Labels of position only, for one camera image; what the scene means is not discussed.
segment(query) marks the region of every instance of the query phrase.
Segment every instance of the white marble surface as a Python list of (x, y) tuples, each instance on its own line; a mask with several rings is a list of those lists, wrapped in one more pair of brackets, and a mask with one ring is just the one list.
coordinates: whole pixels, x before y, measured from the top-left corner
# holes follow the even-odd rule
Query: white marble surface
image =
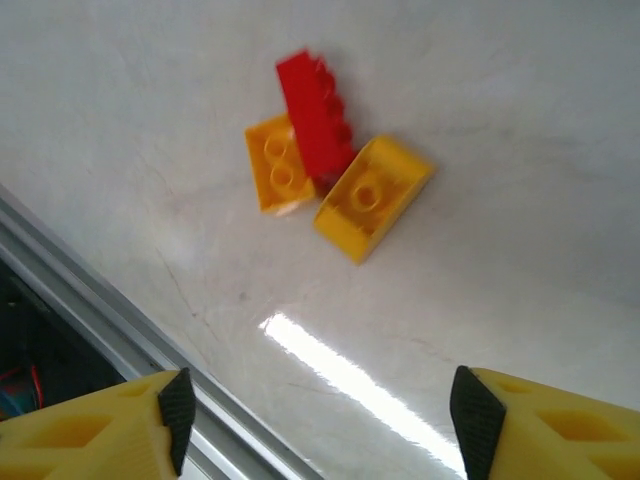
[[(458, 478), (458, 364), (640, 409), (639, 26), (624, 0), (2, 1), (0, 182), (328, 478)], [(359, 145), (441, 166), (361, 267), (313, 209), (257, 209), (243, 130), (305, 44)]]

